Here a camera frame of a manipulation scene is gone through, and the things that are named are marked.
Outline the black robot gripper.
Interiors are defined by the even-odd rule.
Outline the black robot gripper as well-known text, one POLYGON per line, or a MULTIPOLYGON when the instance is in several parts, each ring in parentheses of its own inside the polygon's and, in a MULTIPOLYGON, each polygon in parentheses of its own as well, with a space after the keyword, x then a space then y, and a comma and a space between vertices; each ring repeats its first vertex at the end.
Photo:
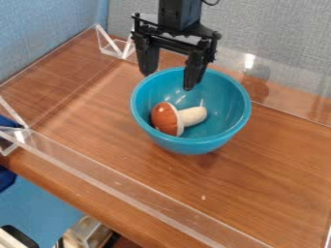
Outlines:
POLYGON ((159 50, 169 49, 187 56, 184 90, 189 91, 201 80, 207 62, 215 60, 221 34, 200 22, 207 0, 157 0, 156 15, 135 12, 132 39, 136 44, 139 67, 147 77, 157 69, 159 50))

